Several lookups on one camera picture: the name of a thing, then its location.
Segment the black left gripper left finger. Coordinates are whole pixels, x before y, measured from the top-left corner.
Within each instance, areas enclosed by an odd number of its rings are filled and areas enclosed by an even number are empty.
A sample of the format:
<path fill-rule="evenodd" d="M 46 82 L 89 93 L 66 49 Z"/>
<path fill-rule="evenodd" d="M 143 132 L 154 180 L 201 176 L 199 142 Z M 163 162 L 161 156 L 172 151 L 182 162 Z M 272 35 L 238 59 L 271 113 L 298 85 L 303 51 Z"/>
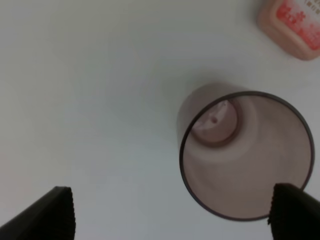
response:
<path fill-rule="evenodd" d="M 2 240 L 73 240 L 76 217 L 72 189 L 56 186 L 0 227 Z"/>

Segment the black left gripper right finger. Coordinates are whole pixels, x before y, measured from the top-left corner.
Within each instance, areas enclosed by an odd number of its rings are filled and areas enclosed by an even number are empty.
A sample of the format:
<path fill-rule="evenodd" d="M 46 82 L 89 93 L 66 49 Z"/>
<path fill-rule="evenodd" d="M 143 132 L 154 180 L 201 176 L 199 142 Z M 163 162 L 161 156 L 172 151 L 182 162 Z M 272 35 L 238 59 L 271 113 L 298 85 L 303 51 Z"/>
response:
<path fill-rule="evenodd" d="M 274 240 L 318 240 L 320 202 L 292 184 L 277 183 L 268 224 Z"/>

